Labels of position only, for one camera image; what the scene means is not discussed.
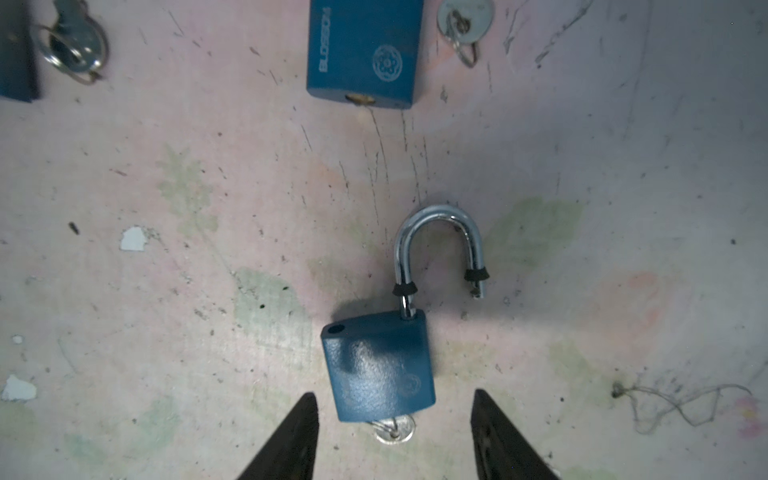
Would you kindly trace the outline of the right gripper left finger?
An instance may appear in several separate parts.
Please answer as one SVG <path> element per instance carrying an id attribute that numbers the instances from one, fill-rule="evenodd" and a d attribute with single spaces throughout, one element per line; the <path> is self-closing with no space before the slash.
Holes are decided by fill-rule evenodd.
<path id="1" fill-rule="evenodd" d="M 304 393 L 238 480 L 313 477 L 319 436 L 316 396 Z"/>

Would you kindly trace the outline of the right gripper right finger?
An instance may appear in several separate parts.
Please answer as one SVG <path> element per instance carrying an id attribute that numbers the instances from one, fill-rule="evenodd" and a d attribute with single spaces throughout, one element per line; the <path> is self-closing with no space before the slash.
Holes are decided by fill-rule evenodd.
<path id="1" fill-rule="evenodd" d="M 483 389 L 475 390 L 470 425 L 479 479 L 558 479 Z"/>

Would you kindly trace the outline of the blue padlock with key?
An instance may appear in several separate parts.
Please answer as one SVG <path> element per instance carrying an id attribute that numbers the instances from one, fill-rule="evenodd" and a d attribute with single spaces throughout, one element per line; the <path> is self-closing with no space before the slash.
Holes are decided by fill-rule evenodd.
<path id="1" fill-rule="evenodd" d="M 421 0 L 312 0 L 307 92 L 341 103 L 410 108 L 423 9 Z"/>

